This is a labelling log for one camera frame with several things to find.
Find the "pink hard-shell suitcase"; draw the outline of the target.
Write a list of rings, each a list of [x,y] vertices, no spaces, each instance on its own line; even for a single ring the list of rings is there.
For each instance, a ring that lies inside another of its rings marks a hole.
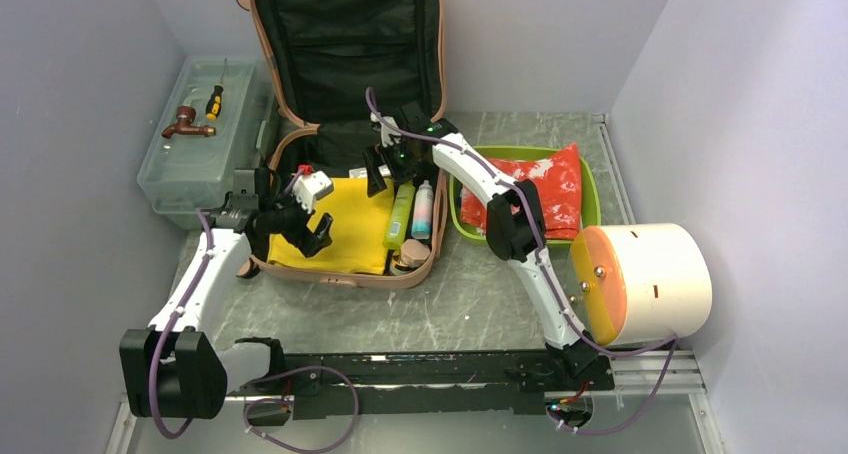
[[[441,0],[237,0],[252,14],[279,114],[294,130],[269,168],[308,163],[329,175],[365,167],[363,150],[380,141],[365,92],[384,116],[416,102],[432,120],[446,107]],[[446,174],[434,164],[412,181],[435,193],[430,239],[441,248],[448,210]]]

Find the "yellow cloth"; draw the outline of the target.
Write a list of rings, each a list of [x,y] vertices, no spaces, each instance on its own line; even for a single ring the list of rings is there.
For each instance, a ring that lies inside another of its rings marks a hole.
[[[384,273],[388,249],[383,238],[394,204],[393,183],[370,197],[365,178],[334,178],[334,191],[316,206],[308,223],[317,227],[320,217],[333,217],[329,234],[332,243],[312,257],[305,257],[283,236],[270,237],[268,262],[289,268],[338,272],[343,274],[381,275]]]

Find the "green plastic tray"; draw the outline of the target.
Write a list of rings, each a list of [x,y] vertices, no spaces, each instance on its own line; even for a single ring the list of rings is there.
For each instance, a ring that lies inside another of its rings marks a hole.
[[[582,230],[601,223],[601,208],[594,176],[588,163],[581,156],[580,162],[583,174],[583,208],[580,227]],[[454,178],[449,181],[449,196],[451,218],[460,235],[473,244],[484,245],[486,243],[485,213],[482,202]],[[547,244],[552,248],[569,248],[572,241],[547,240]]]

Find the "red printed package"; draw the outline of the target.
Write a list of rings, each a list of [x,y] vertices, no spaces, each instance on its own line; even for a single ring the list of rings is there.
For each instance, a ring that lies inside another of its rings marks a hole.
[[[572,241],[582,222],[583,174],[578,145],[478,146],[479,154],[517,181],[535,184],[549,241]]]

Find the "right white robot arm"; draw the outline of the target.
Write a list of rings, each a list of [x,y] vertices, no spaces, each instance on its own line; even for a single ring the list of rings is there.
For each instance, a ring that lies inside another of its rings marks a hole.
[[[394,117],[380,113],[371,88],[365,102],[371,121],[380,128],[379,143],[363,151],[368,196],[386,190],[389,179],[412,180],[426,163],[466,187],[485,208],[489,249],[514,270],[540,317],[546,348],[554,358],[553,380],[564,389],[578,387],[588,378],[598,351],[555,275],[536,185],[496,168],[450,121],[430,119],[416,102],[404,105]]]

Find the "cream appliance with orange rim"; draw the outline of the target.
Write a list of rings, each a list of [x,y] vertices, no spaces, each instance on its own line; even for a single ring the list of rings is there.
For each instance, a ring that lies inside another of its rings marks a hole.
[[[678,224],[590,226],[570,255],[589,329],[601,346],[687,337],[710,315],[706,261]]]

